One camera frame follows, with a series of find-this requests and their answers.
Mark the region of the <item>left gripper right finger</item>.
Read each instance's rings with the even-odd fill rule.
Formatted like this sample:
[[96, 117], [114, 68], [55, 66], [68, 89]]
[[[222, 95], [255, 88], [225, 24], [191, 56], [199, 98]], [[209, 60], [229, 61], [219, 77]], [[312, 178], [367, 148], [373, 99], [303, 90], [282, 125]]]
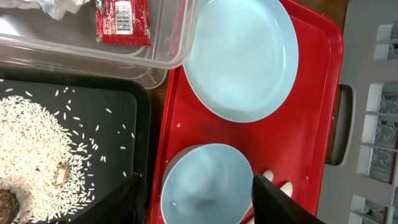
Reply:
[[252, 182], [255, 224], [325, 224], [261, 174]]

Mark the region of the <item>rice and food scraps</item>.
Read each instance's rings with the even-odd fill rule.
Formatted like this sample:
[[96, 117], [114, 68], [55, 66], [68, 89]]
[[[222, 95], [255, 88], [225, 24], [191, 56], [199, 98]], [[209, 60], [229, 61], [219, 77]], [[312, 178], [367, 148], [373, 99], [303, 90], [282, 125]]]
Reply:
[[135, 98], [125, 91], [1, 87], [1, 188], [13, 223], [69, 223], [132, 174]]

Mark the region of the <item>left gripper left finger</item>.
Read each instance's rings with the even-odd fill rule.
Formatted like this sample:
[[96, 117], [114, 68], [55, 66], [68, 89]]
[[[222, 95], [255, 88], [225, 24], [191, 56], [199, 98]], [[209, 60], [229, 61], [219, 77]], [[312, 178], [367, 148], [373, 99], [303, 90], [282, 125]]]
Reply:
[[96, 202], [70, 224], [141, 224], [148, 186], [141, 174], [133, 173], [118, 188]]

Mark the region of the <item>red sauce packet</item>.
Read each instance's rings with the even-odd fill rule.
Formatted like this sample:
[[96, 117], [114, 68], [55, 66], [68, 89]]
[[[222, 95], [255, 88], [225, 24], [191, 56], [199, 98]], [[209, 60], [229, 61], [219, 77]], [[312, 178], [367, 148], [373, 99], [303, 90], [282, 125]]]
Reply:
[[96, 41], [104, 44], [150, 46], [147, 0], [96, 1]]

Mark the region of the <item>light blue small bowl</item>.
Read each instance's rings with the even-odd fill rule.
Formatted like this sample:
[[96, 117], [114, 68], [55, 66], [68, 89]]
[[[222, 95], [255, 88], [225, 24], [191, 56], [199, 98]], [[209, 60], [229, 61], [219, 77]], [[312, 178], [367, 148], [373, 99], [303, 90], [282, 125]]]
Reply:
[[177, 153], [162, 179], [160, 209], [166, 224], [240, 223], [252, 205], [253, 171], [227, 144], [197, 144]]

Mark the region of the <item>white napkin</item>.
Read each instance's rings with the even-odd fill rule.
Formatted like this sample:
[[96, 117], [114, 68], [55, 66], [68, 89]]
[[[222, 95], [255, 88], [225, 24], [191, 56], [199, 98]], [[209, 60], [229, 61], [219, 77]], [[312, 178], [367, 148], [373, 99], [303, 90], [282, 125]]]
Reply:
[[90, 0], [1, 0], [1, 8], [41, 9], [59, 21], [66, 12], [76, 14], [88, 2]]

